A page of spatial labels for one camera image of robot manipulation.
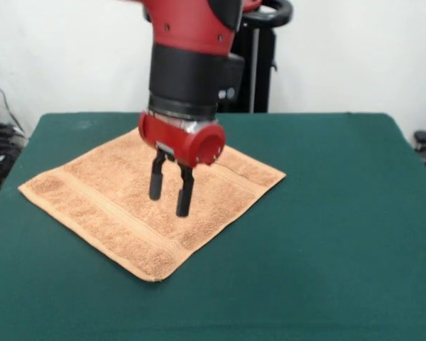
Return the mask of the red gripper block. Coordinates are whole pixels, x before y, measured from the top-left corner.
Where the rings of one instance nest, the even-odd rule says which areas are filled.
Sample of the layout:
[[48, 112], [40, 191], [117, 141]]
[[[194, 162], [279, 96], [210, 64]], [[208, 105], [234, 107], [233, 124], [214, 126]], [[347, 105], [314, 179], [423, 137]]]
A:
[[157, 149], [151, 168], [149, 198], [160, 199], [163, 184], [162, 169], [167, 153], [182, 164], [180, 165], [182, 188], [178, 193], [176, 215], [187, 217], [194, 186], [191, 168], [199, 164], [211, 165], [218, 159], [226, 141], [223, 127], [215, 119], [190, 121], [154, 112], [143, 112], [139, 118], [138, 131], [149, 146]]

